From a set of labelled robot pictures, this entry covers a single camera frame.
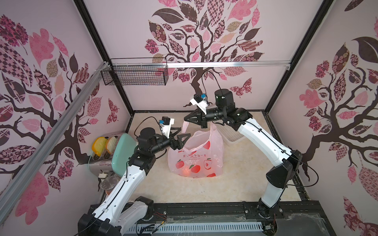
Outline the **pink printed plastic bag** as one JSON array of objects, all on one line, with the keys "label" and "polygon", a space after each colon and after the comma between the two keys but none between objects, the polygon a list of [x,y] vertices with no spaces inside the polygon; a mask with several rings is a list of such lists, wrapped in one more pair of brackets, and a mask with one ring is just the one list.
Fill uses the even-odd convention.
[{"label": "pink printed plastic bag", "polygon": [[192,176],[187,178],[212,178],[223,174],[223,156],[222,136],[211,124],[209,131],[195,132],[181,150],[170,149],[167,161],[169,170],[178,176],[190,169]]}]

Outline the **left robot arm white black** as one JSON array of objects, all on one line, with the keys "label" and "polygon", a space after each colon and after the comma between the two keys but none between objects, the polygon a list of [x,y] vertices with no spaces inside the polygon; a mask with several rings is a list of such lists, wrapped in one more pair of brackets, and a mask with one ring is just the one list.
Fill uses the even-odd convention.
[{"label": "left robot arm white black", "polygon": [[127,162],[127,168],[110,195],[91,214],[84,214],[78,222],[79,236],[122,236],[143,218],[153,215],[153,200],[139,197],[125,206],[138,185],[146,178],[156,161],[156,153],[171,148],[182,149],[191,134],[180,128],[167,135],[156,134],[151,127],[141,130],[138,145]]}]

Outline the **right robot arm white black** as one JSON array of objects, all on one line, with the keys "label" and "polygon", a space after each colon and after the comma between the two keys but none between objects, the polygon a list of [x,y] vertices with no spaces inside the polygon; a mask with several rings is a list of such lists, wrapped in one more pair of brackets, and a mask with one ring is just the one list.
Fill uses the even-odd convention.
[{"label": "right robot arm white black", "polygon": [[255,144],[270,160],[273,168],[266,173],[268,181],[263,196],[259,199],[257,211],[269,218],[272,209],[279,203],[287,184],[294,177],[302,161],[302,153],[281,144],[266,132],[244,108],[237,108],[233,94],[228,89],[215,91],[215,107],[208,108],[206,94],[196,94],[190,103],[197,107],[187,115],[186,122],[206,128],[209,122],[222,121]]}]

